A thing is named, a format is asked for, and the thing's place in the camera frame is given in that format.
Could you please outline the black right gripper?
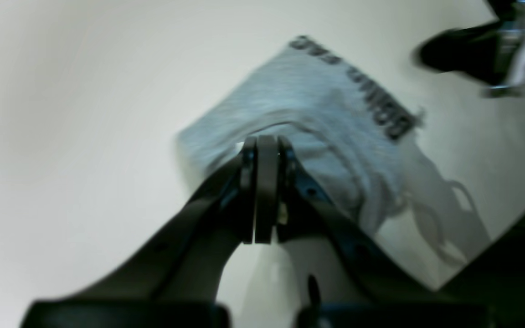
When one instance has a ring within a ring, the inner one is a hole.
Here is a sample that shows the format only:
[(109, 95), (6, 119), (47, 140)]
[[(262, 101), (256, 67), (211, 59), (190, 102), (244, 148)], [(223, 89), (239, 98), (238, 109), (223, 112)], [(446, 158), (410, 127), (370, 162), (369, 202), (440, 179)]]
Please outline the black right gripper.
[(425, 40), (415, 63), (437, 72), (460, 72), (490, 85), (489, 97), (519, 96), (525, 87), (525, 0), (489, 0), (499, 25), (450, 29)]

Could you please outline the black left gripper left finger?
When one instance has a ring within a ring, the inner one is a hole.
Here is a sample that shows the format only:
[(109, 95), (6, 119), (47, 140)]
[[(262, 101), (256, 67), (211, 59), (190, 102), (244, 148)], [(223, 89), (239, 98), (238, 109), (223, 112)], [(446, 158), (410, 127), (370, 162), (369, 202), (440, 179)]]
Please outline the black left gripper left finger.
[(228, 328), (216, 304), (223, 269), (252, 243), (257, 139), (215, 170), (125, 263), (59, 300), (34, 302), (23, 328)]

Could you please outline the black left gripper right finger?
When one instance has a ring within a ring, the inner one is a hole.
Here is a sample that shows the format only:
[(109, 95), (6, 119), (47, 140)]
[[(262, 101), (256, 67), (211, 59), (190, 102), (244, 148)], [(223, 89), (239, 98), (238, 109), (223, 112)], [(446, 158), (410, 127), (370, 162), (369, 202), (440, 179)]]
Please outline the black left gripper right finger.
[(285, 137), (256, 141), (256, 243), (273, 233), (304, 293), (297, 328), (493, 328), (489, 307), (452, 301), (404, 273), (337, 210)]

